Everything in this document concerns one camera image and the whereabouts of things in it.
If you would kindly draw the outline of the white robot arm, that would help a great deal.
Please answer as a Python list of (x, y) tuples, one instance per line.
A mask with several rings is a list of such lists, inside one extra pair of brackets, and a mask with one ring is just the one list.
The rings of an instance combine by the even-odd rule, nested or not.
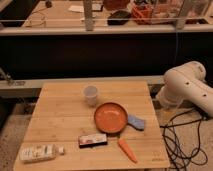
[(213, 88), (205, 83), (206, 69), (198, 61), (173, 67), (164, 74), (164, 86), (156, 99), (165, 109), (178, 107), (184, 100), (198, 106), (213, 118)]

